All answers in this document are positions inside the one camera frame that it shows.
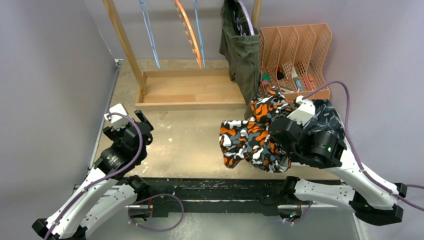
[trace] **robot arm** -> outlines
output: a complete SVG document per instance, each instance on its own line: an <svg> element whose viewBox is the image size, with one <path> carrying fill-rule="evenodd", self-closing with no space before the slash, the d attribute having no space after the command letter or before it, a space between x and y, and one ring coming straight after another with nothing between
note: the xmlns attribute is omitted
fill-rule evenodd
<svg viewBox="0 0 424 240"><path fill-rule="evenodd" d="M300 142L304 125L315 115L312 101L295 99L296 110L287 117L276 119L270 126L272 138L281 144L292 162L324 169L345 182L343 185L325 185L288 177L284 191L300 201L317 201L355 212L364 222L381 226L402 221L403 209L396 205L395 195L406 196L407 187L394 184L377 175L367 166L358 166L349 143L326 131L315 132ZM392 194L373 183L373 179L392 190Z"/></svg>
<svg viewBox="0 0 424 240"><path fill-rule="evenodd" d="M110 108L111 113L119 113L128 116L122 104ZM153 141L153 126L140 110L135 111L140 119L136 122L142 134L140 144L139 134L134 126L125 118L119 115L112 115L105 118L111 121L112 127L105 127L103 133L113 141L111 147L105 149L98 160L94 163L94 168L90 170L81 186L72 194L66 203L47 219L38 219L32 225L35 232L42 238L48 240L81 240L85 239L109 217L111 217L122 206L129 205L146 188L143 181L138 176L127 179L121 189L96 205L106 191L118 183L124 175L139 165L147 156L146 145ZM142 146L137 159L134 159ZM126 168L121 173L112 178L102 180L92 187L91 183L99 181L104 177L116 173Z"/></svg>

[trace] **orange camouflage fabric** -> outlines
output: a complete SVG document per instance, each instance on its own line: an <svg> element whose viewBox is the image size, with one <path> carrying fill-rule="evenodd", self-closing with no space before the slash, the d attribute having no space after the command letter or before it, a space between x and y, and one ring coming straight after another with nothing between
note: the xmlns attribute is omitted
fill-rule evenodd
<svg viewBox="0 0 424 240"><path fill-rule="evenodd" d="M306 136L319 131L328 131L344 140L344 124L330 101L316 99L312 102L315 115L303 126L299 143L307 139ZM283 147L273 140L268 127L275 119L289 115L294 108L276 87L263 95L257 95L250 107L253 116L248 120L228 120L221 123L219 145L225 166L234 168L241 160L246 160L266 172L287 171L291 161Z"/></svg>
<svg viewBox="0 0 424 240"><path fill-rule="evenodd" d="M223 121L219 133L224 164L234 168L241 160L270 173L289 168L287 155L271 138L268 127L276 118L293 111L277 88L258 95L250 102L253 116L248 120Z"/></svg>

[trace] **wooden shelf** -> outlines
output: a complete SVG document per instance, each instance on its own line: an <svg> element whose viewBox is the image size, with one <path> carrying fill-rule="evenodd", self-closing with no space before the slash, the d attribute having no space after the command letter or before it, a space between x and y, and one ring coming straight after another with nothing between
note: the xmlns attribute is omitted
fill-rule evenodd
<svg viewBox="0 0 424 240"><path fill-rule="evenodd" d="M143 111L246 107L228 68L143 71L141 75L147 94L138 88L135 106Z"/></svg>

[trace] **gray wall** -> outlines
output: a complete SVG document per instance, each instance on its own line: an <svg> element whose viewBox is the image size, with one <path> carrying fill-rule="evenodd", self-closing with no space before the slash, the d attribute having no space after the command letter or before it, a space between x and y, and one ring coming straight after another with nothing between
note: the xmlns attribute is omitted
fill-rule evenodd
<svg viewBox="0 0 424 240"><path fill-rule="evenodd" d="M361 160L392 182L424 184L424 1L348 1L331 25L325 78L347 84L349 133ZM345 93L331 88L337 109ZM424 192L408 199L424 206ZM371 239L422 239L424 212L400 204L402 224L369 227Z"/></svg>
<svg viewBox="0 0 424 240"><path fill-rule="evenodd" d="M35 240L84 179L115 62L82 0L0 1L0 233Z"/></svg>
<svg viewBox="0 0 424 240"><path fill-rule="evenodd" d="M125 58L100 0L85 0L115 58ZM151 59L149 39L137 0L116 1L137 58ZM159 58L192 59L171 0L147 1ZM243 1L249 10L253 0ZM182 0L194 24L193 1ZM199 0L207 59L218 53L222 1ZM420 0L266 0L259 27L328 23L333 42L324 66L327 81L345 82L351 94L350 135L363 160L393 182L424 183L424 2ZM345 93L331 87L344 116ZM408 198L424 206L424 194ZM371 239L421 239L424 213L405 206L403 223L369 227Z"/></svg>

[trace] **green fabric bag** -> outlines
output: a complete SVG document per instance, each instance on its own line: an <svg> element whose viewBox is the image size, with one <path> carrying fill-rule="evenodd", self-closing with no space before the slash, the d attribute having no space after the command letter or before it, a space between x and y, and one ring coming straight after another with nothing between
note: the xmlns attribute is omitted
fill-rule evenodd
<svg viewBox="0 0 424 240"><path fill-rule="evenodd" d="M229 77L240 88L244 101L247 104L244 119L252 116L250 101L259 93L259 34L243 36L234 22L238 18L239 24L245 33L249 27L239 4L234 1L224 1L221 9L222 34L219 53L224 55L229 64Z"/></svg>

